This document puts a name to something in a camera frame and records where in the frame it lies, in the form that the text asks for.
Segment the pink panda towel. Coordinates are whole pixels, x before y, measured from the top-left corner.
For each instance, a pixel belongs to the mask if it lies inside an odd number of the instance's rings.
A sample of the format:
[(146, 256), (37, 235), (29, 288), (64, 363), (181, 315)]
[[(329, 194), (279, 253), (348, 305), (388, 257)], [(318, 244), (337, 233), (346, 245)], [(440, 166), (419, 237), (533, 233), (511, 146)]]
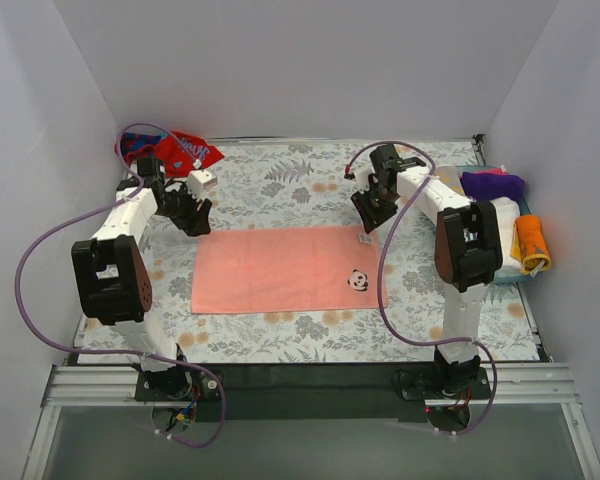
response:
[(216, 231), (196, 248), (191, 309), (375, 309), (379, 258), (378, 237), (359, 225)]

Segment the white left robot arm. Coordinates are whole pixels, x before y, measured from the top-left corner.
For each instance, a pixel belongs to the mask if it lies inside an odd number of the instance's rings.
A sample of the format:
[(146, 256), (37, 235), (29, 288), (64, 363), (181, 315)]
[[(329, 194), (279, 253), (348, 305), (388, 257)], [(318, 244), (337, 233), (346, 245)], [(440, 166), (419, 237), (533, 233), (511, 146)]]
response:
[(153, 290), (139, 242), (154, 215), (169, 219), (189, 237), (209, 234), (212, 202), (207, 192), (217, 177), (194, 170), (170, 188), (165, 173), (162, 161), (139, 159), (132, 176), (118, 184), (116, 205), (103, 225), (91, 239), (74, 243), (71, 257), (83, 313), (123, 338), (149, 388), (180, 400), (191, 392), (193, 377), (172, 363), (185, 359), (181, 347), (147, 316)]

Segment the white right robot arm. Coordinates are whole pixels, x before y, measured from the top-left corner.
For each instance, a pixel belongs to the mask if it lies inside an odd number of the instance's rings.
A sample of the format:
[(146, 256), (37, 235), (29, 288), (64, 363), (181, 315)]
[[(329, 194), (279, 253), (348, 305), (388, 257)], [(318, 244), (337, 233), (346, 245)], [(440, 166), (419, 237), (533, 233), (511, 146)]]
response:
[(398, 141), (364, 147), (370, 167), (346, 164), (344, 176), (357, 183), (351, 201), (366, 233), (386, 222), (397, 227), (406, 208), (404, 198), (435, 226), (434, 264), (444, 293), (443, 333), (429, 342), (434, 350), (426, 388), (444, 397), (469, 391), (479, 378), (485, 346), (478, 339), (481, 305), (488, 285), (501, 268), (503, 254), (495, 207), (471, 201), (440, 180), (432, 157), (422, 149), (404, 158)]

